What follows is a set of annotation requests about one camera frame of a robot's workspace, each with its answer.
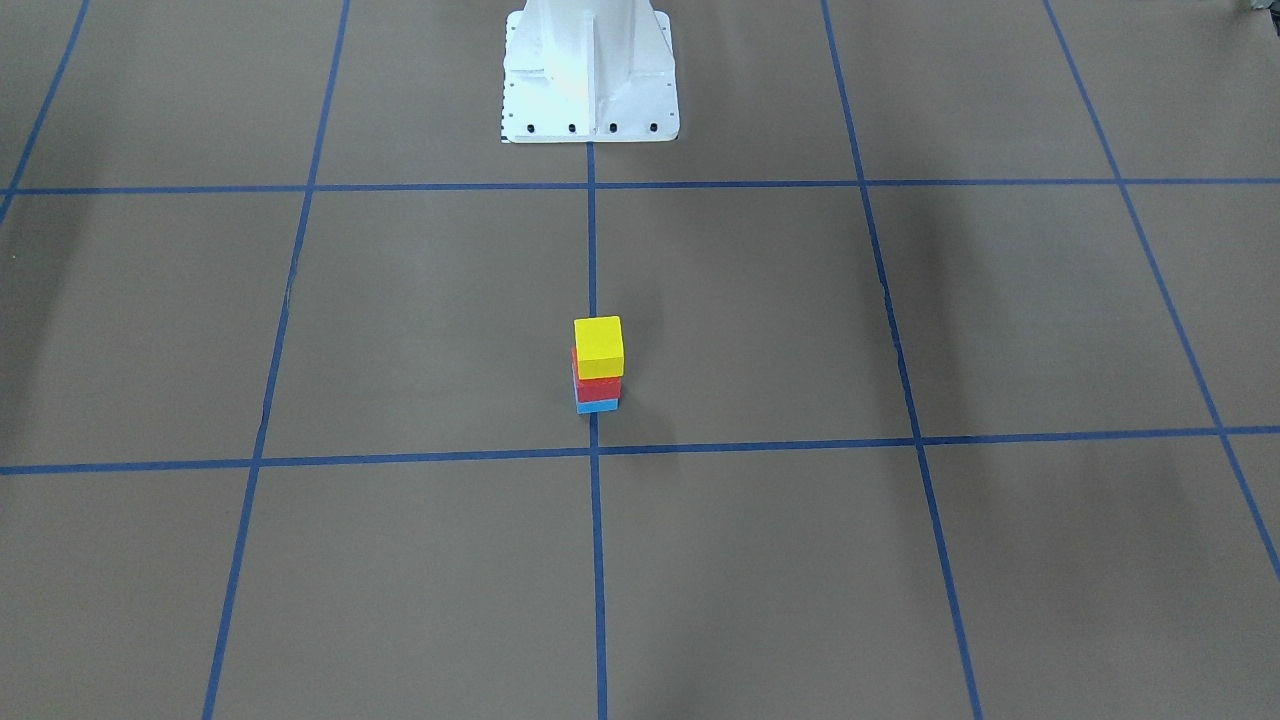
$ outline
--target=blue block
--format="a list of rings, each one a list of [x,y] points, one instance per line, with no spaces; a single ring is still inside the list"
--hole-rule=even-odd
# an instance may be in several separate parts
[[[617,400],[596,400],[595,402],[579,402],[577,414],[586,415],[588,413],[608,413],[609,410],[617,410]]]

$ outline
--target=toy block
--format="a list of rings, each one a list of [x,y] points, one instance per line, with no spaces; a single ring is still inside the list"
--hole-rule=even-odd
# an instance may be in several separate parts
[[[622,320],[617,315],[573,320],[573,347],[584,380],[622,377]]]
[[[595,402],[579,402],[577,414],[588,415],[590,413],[608,413],[609,410],[617,410],[617,400],[596,400]]]
[[[579,402],[594,402],[596,400],[618,400],[622,397],[622,378],[584,380],[577,374],[577,350],[571,347],[568,354],[573,363],[575,400]]]

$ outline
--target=yellow block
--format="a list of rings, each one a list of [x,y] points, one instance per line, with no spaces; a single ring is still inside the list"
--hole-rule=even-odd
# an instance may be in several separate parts
[[[573,320],[573,347],[579,378],[622,377],[622,319],[617,315]]]

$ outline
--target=red block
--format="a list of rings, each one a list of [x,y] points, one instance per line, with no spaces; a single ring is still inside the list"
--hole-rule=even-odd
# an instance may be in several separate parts
[[[577,348],[571,347],[568,354],[573,360],[573,397],[576,397],[579,402],[618,400],[622,397],[622,378],[584,380],[577,377]]]

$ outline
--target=gray floor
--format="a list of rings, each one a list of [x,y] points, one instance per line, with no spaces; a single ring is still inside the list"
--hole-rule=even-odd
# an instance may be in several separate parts
[[[518,0],[0,0],[0,719],[1274,719],[1242,5],[662,0],[588,149]]]

